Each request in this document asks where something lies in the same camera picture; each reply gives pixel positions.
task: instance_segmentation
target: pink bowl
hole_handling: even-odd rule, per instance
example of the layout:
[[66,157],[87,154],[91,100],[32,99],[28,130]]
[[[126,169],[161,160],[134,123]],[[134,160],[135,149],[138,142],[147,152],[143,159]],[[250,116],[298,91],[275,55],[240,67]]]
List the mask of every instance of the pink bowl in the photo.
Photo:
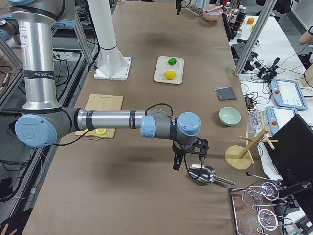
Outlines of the pink bowl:
[[209,22],[216,21],[221,16],[221,14],[223,12],[223,10],[221,8],[217,9],[215,11],[212,11],[210,13],[205,12],[205,11],[211,10],[214,7],[217,7],[217,6],[216,5],[208,5],[208,6],[205,6],[203,8],[203,16]]

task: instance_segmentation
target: hand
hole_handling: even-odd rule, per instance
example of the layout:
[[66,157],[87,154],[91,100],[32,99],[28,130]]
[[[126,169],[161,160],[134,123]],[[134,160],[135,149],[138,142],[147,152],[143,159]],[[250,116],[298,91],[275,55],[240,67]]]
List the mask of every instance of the hand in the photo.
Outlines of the hand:
[[[0,235],[5,235],[6,230],[8,229],[8,227],[9,227],[9,224],[6,224],[6,225],[4,226],[4,228],[3,228],[3,230],[2,230],[2,233],[1,233]],[[11,233],[9,233],[9,235],[15,234],[16,231],[17,231],[17,229],[13,230]]]

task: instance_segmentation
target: lemon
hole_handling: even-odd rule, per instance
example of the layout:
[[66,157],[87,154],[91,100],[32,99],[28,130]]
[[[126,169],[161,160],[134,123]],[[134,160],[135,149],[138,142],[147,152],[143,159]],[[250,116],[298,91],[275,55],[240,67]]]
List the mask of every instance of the lemon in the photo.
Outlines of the lemon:
[[175,58],[171,58],[168,60],[169,65],[174,65],[174,64],[176,64],[176,62],[177,62],[177,60]]
[[173,80],[176,77],[176,73],[173,70],[168,70],[164,73],[164,76],[168,80]]
[[106,128],[98,128],[96,129],[96,133],[98,135],[104,135],[107,132]]

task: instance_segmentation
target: white desk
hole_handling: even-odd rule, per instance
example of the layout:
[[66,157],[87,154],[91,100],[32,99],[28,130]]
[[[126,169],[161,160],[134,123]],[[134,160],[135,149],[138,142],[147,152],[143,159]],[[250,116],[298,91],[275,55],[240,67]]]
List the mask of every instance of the white desk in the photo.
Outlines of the white desk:
[[[242,35],[240,38],[243,40],[247,40],[251,34],[252,26],[247,24],[247,20],[249,17],[253,17],[255,19],[254,24],[258,19],[258,16],[246,16],[245,24],[243,24],[241,27]],[[238,38],[235,37],[233,40],[230,40],[230,45],[236,43],[237,39]],[[260,45],[259,47],[254,48],[253,51],[259,54],[257,59],[262,62],[263,65],[271,66],[277,57],[280,58],[280,61],[277,64],[280,67],[277,70],[276,78],[285,80],[295,80],[303,78],[302,74],[305,72],[305,68],[302,66],[302,63],[296,55],[296,52],[292,48],[283,30],[280,28],[278,22],[274,17],[269,17],[258,40]],[[273,98],[267,100],[267,98],[269,98],[269,94],[265,94],[264,91],[266,89],[269,90],[269,87],[266,87],[266,84],[251,82],[251,77],[258,72],[258,69],[254,69],[252,72],[240,74],[239,79],[242,83],[242,90],[244,95],[249,94],[253,91],[257,91],[259,96],[264,97],[260,97],[257,99],[257,102],[259,103],[257,104],[257,109],[265,111],[266,108],[270,105],[276,106],[276,103]],[[303,95],[312,95],[313,89],[310,90],[312,90],[312,92],[302,89]],[[308,106],[308,110],[299,111],[299,114],[309,126],[313,126],[313,99],[306,98],[305,100]],[[260,146],[263,150],[261,160],[265,174],[272,179],[278,179],[278,173],[273,166],[268,152],[266,151],[263,144],[260,144]],[[293,219],[296,222],[303,216],[304,213],[300,209],[300,211],[298,212],[288,214],[287,217]],[[288,231],[288,234],[294,234],[298,230],[296,225],[286,226],[286,229]]]

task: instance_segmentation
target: metal handle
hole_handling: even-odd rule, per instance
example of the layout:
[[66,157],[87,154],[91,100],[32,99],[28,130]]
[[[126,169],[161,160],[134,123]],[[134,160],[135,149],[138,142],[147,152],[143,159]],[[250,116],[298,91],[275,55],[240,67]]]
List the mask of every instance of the metal handle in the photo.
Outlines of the metal handle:
[[218,180],[218,181],[221,181],[221,182],[224,182],[224,183],[228,183],[230,185],[235,185],[234,181],[231,181],[231,180],[219,177],[219,176],[217,176],[215,180]]

